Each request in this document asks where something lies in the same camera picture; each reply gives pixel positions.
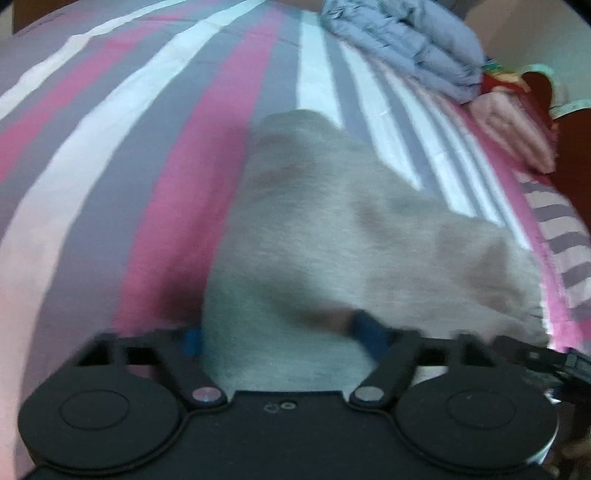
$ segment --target circular pad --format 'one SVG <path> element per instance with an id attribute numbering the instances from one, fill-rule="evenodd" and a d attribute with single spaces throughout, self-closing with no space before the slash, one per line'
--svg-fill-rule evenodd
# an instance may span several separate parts
<path id="1" fill-rule="evenodd" d="M 22 406 L 18 428 L 36 457 L 74 470 L 113 469 L 161 446 L 180 421 L 154 381 L 105 366 L 51 377 Z"/>
<path id="2" fill-rule="evenodd" d="M 464 367 L 410 388 L 395 409 L 411 444 L 453 470 L 490 472 L 537 463 L 558 430 L 556 411 L 503 369 Z"/>

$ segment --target blue folded fabric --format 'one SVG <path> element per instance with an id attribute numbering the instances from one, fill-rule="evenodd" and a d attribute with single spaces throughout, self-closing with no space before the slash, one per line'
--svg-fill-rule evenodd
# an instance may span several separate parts
<path id="1" fill-rule="evenodd" d="M 431 0 L 326 0 L 334 35 L 459 103 L 479 94 L 486 57 L 476 34 Z"/>

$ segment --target gray fabric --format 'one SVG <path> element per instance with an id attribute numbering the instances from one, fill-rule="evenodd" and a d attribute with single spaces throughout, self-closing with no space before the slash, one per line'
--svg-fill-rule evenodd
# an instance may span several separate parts
<path id="1" fill-rule="evenodd" d="M 478 95 L 485 55 L 476 34 L 430 0 L 327 0 L 322 21 L 333 34 L 461 103 Z"/>
<path id="2" fill-rule="evenodd" d="M 321 115 L 267 118 L 207 284 L 204 369 L 226 391 L 343 390 L 372 369 L 327 322 L 363 308 L 437 338 L 536 345 L 535 263 L 491 223 L 449 212 Z"/>

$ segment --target pink stripe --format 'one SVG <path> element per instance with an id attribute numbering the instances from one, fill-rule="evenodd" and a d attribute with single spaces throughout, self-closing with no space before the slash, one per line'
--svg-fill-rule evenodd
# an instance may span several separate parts
<path id="1" fill-rule="evenodd" d="M 171 150 L 136 234 L 114 324 L 121 333 L 199 311 L 280 26 L 273 9 L 247 31 Z"/>
<path id="2" fill-rule="evenodd" d="M 583 338 L 586 341 L 590 341 L 591 340 L 591 319 L 586 319 L 583 322 L 580 322 L 578 325 L 581 328 Z"/>
<path id="3" fill-rule="evenodd" d="M 544 284 L 545 299 L 548 303 L 550 313 L 550 322 L 552 324 L 554 335 L 553 340 L 557 350 L 566 348 L 580 348 L 582 343 L 582 332 L 579 324 L 570 318 L 569 308 L 566 302 L 566 293 L 561 276 L 554 265 L 553 255 L 544 239 L 538 222 L 520 183 L 513 174 L 513 162 L 508 159 L 508 155 L 497 143 L 488 137 L 472 120 L 472 118 L 460 107 L 446 102 L 461 117 L 472 134 L 478 139 L 482 146 L 489 163 L 495 170 L 495 174 L 503 187 L 507 199 L 509 200 L 516 217 L 527 235 L 534 253 L 538 258 L 542 282 Z"/>
<path id="4" fill-rule="evenodd" d="M 75 67 L 47 92 L 39 103 L 26 110 L 0 134 L 0 182 L 6 179 L 24 150 L 55 115 L 62 108 L 69 106 L 78 95 L 119 62 L 141 40 L 173 21 L 182 20 L 187 13 L 201 9 L 208 3 L 211 2 L 198 6 L 183 6 L 166 14 L 146 17 L 146 20 L 166 20 L 166 23 L 142 22 L 139 26 L 104 41 L 93 56 Z"/>

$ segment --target striped bedsheet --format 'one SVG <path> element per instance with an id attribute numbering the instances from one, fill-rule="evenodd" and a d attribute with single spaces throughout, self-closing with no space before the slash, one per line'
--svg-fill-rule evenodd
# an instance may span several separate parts
<path id="1" fill-rule="evenodd" d="M 451 210 L 507 228 L 539 260 L 556 347 L 585 338 L 566 296 L 575 285 L 565 291 L 561 252 L 543 237 L 550 220 L 503 151 L 316 14 L 263 0 L 80 0 L 3 44 L 0 72 L 2 479 L 30 466 L 21 400 L 88 337 L 198 318 L 248 132 L 271 113 L 320 111 Z"/>

